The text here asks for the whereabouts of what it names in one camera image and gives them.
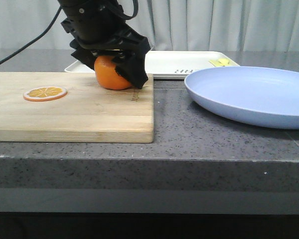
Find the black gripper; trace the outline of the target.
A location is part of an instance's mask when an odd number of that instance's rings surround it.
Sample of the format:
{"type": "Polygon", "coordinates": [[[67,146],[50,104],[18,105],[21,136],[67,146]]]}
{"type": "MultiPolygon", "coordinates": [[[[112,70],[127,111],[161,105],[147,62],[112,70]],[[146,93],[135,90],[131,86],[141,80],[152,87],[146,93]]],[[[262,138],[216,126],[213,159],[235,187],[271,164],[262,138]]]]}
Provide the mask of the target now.
{"type": "Polygon", "coordinates": [[[131,52],[113,58],[115,71],[135,88],[142,89],[148,80],[145,71],[145,54],[149,52],[148,39],[117,16],[68,16],[62,27],[73,36],[71,56],[95,70],[98,51],[131,52]]]}

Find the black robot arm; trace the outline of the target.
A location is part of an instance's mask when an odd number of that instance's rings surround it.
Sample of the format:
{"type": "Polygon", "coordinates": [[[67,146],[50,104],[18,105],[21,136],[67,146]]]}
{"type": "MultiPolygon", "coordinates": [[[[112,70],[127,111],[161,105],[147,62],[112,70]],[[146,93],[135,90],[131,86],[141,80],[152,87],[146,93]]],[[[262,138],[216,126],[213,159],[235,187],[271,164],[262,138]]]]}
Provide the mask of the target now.
{"type": "Polygon", "coordinates": [[[61,24],[74,37],[72,56],[90,69],[98,57],[112,56],[116,72],[141,89],[148,80],[145,57],[150,44],[126,23],[138,14],[138,1],[133,1],[131,16],[116,0],[61,0],[59,4],[66,15],[61,24]]]}

